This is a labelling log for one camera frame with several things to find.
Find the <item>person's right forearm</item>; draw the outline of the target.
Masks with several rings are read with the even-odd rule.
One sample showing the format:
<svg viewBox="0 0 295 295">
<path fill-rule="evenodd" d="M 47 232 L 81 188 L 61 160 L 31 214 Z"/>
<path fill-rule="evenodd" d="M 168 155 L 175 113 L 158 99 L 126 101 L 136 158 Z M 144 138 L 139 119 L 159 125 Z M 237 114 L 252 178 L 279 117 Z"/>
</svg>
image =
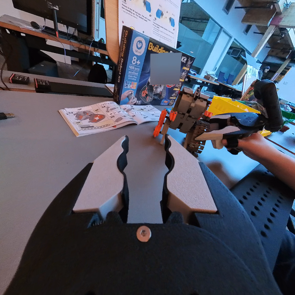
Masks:
<svg viewBox="0 0 295 295">
<path fill-rule="evenodd" d="M 269 144 L 254 148 L 255 159 L 273 175 L 295 190 L 295 160 Z"/>
</svg>

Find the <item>grey desk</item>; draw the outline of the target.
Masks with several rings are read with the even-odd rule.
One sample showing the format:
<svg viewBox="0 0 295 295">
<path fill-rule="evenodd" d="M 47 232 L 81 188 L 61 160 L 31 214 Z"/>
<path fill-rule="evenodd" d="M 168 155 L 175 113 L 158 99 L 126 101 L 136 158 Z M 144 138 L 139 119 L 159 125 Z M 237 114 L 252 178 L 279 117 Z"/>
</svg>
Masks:
<svg viewBox="0 0 295 295">
<path fill-rule="evenodd" d="M 163 223 L 157 123 L 76 137 L 58 112 L 103 101 L 1 91 L 15 115 L 1 121 L 1 293 L 282 294 L 248 213 L 205 164 L 217 213 Z M 94 160 L 125 135 L 127 223 L 74 213 Z"/>
</svg>

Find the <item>open instruction booklet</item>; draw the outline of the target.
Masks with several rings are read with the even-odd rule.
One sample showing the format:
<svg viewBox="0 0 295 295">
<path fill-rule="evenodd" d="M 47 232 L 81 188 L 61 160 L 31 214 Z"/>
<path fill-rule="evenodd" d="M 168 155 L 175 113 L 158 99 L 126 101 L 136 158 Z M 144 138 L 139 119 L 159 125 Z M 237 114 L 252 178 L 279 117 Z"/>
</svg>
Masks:
<svg viewBox="0 0 295 295">
<path fill-rule="evenodd" d="M 58 111 L 76 137 L 115 130 L 129 124 L 158 122 L 161 111 L 152 105 L 118 105 L 105 101 Z"/>
</svg>

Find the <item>green storage bin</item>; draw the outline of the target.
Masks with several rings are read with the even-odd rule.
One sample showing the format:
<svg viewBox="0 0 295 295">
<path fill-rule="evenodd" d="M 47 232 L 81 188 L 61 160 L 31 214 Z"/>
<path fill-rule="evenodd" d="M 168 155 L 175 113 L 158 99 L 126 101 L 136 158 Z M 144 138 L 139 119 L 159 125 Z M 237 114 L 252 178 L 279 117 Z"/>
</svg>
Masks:
<svg viewBox="0 0 295 295">
<path fill-rule="evenodd" d="M 247 105 L 248 107 L 251 107 L 260 112 L 262 110 L 262 106 L 259 106 L 258 102 L 256 101 L 241 101 L 241 100 L 235 100 L 235 101 L 242 103 L 244 105 Z M 289 120 L 289 121 L 295 120 L 295 114 L 290 112 L 291 108 L 289 107 L 289 105 L 283 106 L 282 104 L 280 104 L 280 109 L 282 112 L 282 117 L 286 118 L 286 120 Z"/>
</svg>

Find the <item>wooden side desk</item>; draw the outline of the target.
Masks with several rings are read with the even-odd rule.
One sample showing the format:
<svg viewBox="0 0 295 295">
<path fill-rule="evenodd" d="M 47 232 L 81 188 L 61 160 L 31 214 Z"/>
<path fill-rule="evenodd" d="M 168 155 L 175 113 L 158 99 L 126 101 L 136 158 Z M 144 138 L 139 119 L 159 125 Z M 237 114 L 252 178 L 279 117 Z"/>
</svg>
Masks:
<svg viewBox="0 0 295 295">
<path fill-rule="evenodd" d="M 67 39 L 63 39 L 63 38 L 57 38 L 56 36 L 48 35 L 48 34 L 42 32 L 41 30 L 34 29 L 33 27 L 31 27 L 31 25 L 28 21 L 21 20 L 21 19 L 9 16 L 9 15 L 2 15 L 0 17 L 0 26 L 3 28 L 6 28 L 6 29 L 18 31 L 23 34 L 29 34 L 29 35 L 37 36 L 37 37 L 40 37 L 43 39 L 49 39 L 49 40 L 59 42 L 62 44 L 67 44 L 67 45 L 73 46 L 75 48 L 82 48 L 85 50 L 90 50 L 92 52 L 101 53 L 106 56 L 109 55 L 109 53 L 106 50 L 98 48 L 98 46 L 95 47 L 95 44 L 93 44 L 93 43 L 91 45 L 88 45 L 84 42 L 76 42 L 75 40 L 67 40 Z"/>
</svg>

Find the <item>black battery pack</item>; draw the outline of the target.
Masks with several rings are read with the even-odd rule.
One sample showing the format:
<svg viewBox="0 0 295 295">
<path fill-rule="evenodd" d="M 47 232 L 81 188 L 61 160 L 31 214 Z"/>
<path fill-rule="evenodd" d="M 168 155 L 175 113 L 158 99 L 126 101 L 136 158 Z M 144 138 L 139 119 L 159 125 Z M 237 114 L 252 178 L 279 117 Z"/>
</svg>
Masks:
<svg viewBox="0 0 295 295">
<path fill-rule="evenodd" d="M 28 76 L 12 73 L 9 77 L 9 83 L 28 85 L 30 83 L 30 79 Z"/>
<path fill-rule="evenodd" d="M 50 85 L 49 81 L 47 81 L 47 80 L 34 78 L 34 86 L 35 86 L 36 93 L 50 93 L 50 92 L 52 92 L 51 85 Z"/>
</svg>

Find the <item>white printed sheet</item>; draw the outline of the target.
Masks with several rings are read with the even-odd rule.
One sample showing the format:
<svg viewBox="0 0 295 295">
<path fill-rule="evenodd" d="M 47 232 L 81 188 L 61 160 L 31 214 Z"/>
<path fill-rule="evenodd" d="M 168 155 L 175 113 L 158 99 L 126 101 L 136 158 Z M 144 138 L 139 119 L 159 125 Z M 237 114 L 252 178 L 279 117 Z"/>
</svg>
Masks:
<svg viewBox="0 0 295 295">
<path fill-rule="evenodd" d="M 119 0 L 119 40 L 127 26 L 176 48 L 180 6 L 180 0 Z"/>
</svg>

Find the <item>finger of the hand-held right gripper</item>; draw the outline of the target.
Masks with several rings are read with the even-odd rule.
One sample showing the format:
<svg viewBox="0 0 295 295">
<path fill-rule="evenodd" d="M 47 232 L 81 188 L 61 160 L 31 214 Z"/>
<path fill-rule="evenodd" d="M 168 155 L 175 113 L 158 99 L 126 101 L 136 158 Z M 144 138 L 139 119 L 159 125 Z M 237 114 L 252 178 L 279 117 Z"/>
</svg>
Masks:
<svg viewBox="0 0 295 295">
<path fill-rule="evenodd" d="M 223 130 L 223 131 L 235 131 L 236 126 L 232 124 L 232 115 L 215 115 L 209 120 L 210 131 Z"/>
<path fill-rule="evenodd" d="M 194 138 L 195 141 L 204 141 L 204 140 L 222 140 L 224 134 L 231 132 L 240 131 L 239 127 L 236 126 L 227 126 L 221 130 L 213 130 L 210 132 L 204 132 L 199 136 Z"/>
</svg>

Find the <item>dark grey toy track belt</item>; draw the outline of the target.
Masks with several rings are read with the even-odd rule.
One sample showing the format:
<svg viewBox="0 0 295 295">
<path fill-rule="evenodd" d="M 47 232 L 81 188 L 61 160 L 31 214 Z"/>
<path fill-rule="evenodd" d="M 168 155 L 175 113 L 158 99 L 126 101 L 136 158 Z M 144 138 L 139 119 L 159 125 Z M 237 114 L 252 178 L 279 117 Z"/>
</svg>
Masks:
<svg viewBox="0 0 295 295">
<path fill-rule="evenodd" d="M 194 125 L 194 130 L 190 130 L 186 150 L 194 157 L 198 157 L 202 153 L 206 140 L 196 140 L 203 133 L 210 131 L 210 124 L 204 120 L 198 120 Z"/>
</svg>

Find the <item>grey orange block toy robot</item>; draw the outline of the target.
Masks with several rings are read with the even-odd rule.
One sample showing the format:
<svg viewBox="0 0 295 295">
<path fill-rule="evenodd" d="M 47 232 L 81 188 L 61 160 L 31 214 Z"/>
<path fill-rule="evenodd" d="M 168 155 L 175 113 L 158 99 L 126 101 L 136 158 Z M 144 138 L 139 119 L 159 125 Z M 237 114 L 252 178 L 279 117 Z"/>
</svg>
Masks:
<svg viewBox="0 0 295 295">
<path fill-rule="evenodd" d="M 208 112 L 211 101 L 209 96 L 201 93 L 201 88 L 184 87 L 179 92 L 176 103 L 171 110 L 164 109 L 160 114 L 160 119 L 154 129 L 153 137 L 162 134 L 160 144 L 164 143 L 165 135 L 168 129 L 179 129 L 180 132 L 186 134 L 183 147 L 186 149 L 190 130 L 194 130 L 194 125 L 198 120 L 209 122 L 212 113 Z"/>
</svg>

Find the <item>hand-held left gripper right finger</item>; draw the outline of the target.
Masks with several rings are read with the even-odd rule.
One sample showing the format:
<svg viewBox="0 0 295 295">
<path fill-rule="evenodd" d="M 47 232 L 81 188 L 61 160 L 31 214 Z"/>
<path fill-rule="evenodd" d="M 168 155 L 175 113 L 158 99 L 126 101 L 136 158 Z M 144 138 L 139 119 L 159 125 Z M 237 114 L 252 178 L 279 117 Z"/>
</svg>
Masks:
<svg viewBox="0 0 295 295">
<path fill-rule="evenodd" d="M 195 213 L 216 214 L 218 209 L 200 162 L 168 134 L 164 149 L 168 171 L 160 201 L 163 223 L 173 212 L 180 212 L 185 223 L 194 223 Z"/>
</svg>

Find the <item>black bag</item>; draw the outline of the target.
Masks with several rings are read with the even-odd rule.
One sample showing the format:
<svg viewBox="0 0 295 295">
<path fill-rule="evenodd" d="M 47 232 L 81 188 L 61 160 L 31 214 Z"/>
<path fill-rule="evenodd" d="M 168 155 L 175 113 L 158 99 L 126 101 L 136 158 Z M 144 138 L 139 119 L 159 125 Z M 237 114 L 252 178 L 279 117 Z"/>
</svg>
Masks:
<svg viewBox="0 0 295 295">
<path fill-rule="evenodd" d="M 106 70 L 101 64 L 94 64 L 87 77 L 88 82 L 106 84 L 108 80 Z"/>
</svg>

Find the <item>black monitor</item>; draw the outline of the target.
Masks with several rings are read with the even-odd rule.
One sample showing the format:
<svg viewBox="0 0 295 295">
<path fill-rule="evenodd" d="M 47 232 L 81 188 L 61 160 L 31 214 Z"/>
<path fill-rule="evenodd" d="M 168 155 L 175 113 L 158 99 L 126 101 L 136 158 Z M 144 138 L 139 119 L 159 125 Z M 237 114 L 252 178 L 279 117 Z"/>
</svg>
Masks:
<svg viewBox="0 0 295 295">
<path fill-rule="evenodd" d="M 51 20 L 92 35 L 92 0 L 13 0 L 21 11 Z"/>
</svg>

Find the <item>background work table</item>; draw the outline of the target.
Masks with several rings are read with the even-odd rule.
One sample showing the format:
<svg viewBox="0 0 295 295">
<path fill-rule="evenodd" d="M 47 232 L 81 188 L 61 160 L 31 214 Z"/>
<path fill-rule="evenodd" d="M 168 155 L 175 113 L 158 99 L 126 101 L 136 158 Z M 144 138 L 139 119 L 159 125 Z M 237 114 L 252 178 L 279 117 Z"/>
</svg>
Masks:
<svg viewBox="0 0 295 295">
<path fill-rule="evenodd" d="M 231 86 L 229 84 L 222 83 L 219 81 L 217 81 L 217 82 L 211 81 L 211 80 L 201 77 L 198 74 L 196 74 L 196 75 L 188 74 L 186 76 L 185 81 L 189 84 L 196 84 L 201 87 L 207 87 L 208 91 L 211 91 L 217 95 L 230 95 L 230 96 L 232 96 L 232 95 L 241 96 L 242 95 L 242 90 L 238 89 L 238 87 L 234 87 L 234 86 Z"/>
</svg>

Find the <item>person's right hand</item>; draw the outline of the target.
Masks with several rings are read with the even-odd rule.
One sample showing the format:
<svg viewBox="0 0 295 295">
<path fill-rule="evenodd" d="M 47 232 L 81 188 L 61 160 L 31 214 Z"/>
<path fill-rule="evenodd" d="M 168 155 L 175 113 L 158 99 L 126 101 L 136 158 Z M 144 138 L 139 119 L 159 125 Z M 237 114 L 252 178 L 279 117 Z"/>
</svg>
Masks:
<svg viewBox="0 0 295 295">
<path fill-rule="evenodd" d="M 247 157 L 258 162 L 264 159 L 271 147 L 260 133 L 254 133 L 249 137 L 238 139 L 238 148 Z"/>
</svg>

